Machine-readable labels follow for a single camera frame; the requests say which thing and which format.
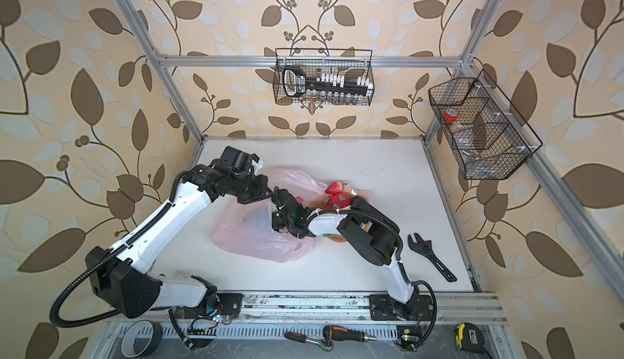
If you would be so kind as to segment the pink plastic bag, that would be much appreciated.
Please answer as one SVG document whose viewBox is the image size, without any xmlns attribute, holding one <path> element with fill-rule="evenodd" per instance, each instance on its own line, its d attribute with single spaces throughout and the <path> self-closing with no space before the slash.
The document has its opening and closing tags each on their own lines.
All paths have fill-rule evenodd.
<svg viewBox="0 0 624 359">
<path fill-rule="evenodd" d="M 319 206 L 327 185 L 301 170 L 273 169 L 266 172 L 270 188 L 285 188 L 304 206 Z M 272 202 L 267 199 L 248 205 L 233 200 L 227 204 L 211 231 L 212 242 L 229 253 L 277 263 L 294 262 L 306 255 L 313 239 L 297 239 L 271 226 Z"/>
</svg>

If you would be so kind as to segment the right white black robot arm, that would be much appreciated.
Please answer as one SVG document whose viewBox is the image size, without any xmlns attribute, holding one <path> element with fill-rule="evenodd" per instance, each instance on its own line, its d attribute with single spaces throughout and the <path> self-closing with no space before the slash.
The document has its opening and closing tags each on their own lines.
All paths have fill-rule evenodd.
<svg viewBox="0 0 624 359">
<path fill-rule="evenodd" d="M 401 261 L 404 242 L 395 222 L 361 197 L 346 208 L 318 209 L 303 206 L 288 190 L 276 187 L 271 200 L 275 206 L 271 217 L 274 231 L 288 232 L 299 240 L 338 235 L 363 259 L 380 268 L 393 317 L 405 321 L 419 317 L 419 289 L 427 289 L 432 312 L 427 329 L 419 337 L 399 338 L 399 345 L 407 351 L 415 352 L 424 345 L 436 324 L 437 298 L 428 282 L 409 279 Z"/>
</svg>

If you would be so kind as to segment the peach scalloped plastic plate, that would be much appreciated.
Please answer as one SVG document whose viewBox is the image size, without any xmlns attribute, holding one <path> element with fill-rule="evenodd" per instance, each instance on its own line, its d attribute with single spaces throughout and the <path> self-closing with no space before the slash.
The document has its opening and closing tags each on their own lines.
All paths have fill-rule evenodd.
<svg viewBox="0 0 624 359">
<path fill-rule="evenodd" d="M 317 197 L 310 203 L 310 207 L 323 210 L 343 209 L 351 206 L 352 201 L 356 197 L 364 198 L 367 201 L 370 200 L 368 192 L 358 191 L 347 183 L 334 181 L 325 189 L 325 195 Z"/>
</svg>

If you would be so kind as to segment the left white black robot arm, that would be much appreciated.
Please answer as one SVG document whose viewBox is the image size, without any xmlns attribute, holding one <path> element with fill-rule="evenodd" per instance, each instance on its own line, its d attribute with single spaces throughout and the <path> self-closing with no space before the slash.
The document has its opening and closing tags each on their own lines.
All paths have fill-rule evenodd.
<svg viewBox="0 0 624 359">
<path fill-rule="evenodd" d="M 258 174 L 261 159 L 228 146 L 210 165 L 198 164 L 180 172 L 169 198 L 141 225 L 104 250 L 88 253 L 87 269 L 54 301 L 50 323 L 58 328 L 82 327 L 122 314 L 138 318 L 151 310 L 167 310 L 173 317 L 186 309 L 197 318 L 221 314 L 217 288 L 200 276 L 172 278 L 156 276 L 152 268 L 160 253 L 199 212 L 220 197 L 234 196 L 243 204 L 268 199 L 267 177 Z M 111 310 L 89 318 L 66 320 L 63 303 L 83 282 Z"/>
</svg>

